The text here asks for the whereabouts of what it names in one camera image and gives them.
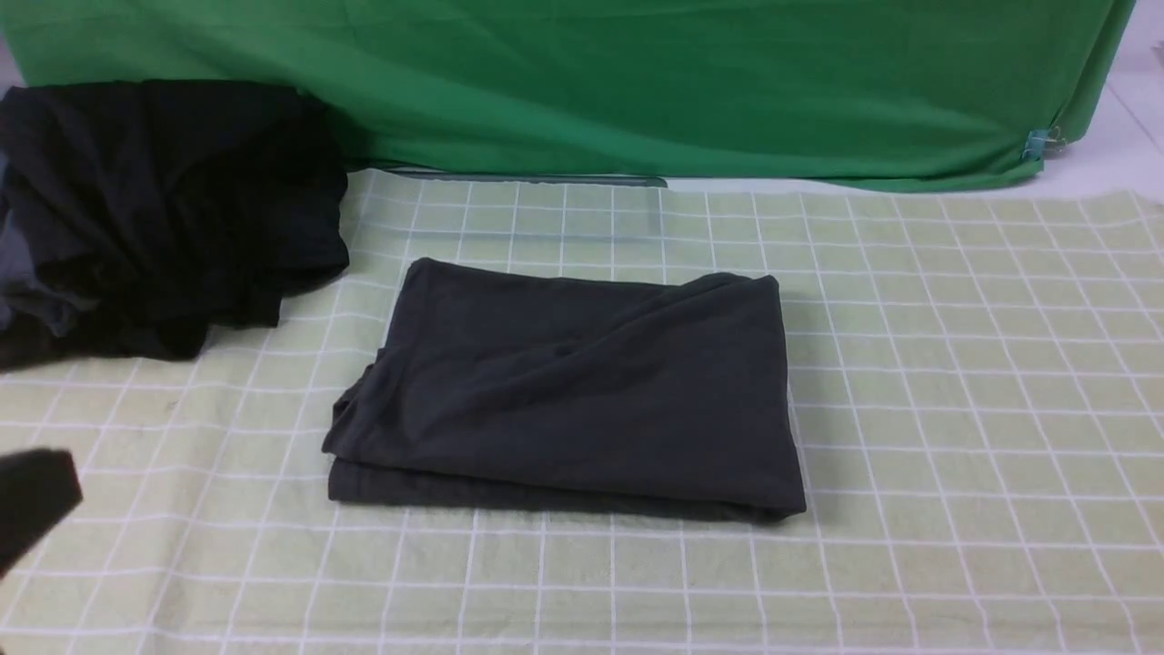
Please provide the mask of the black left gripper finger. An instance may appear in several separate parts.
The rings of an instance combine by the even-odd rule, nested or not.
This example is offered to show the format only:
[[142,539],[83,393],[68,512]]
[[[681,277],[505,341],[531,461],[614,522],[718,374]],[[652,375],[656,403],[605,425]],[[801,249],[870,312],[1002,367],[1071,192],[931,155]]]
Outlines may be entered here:
[[74,456],[30,448],[1,456],[1,576],[83,501]]

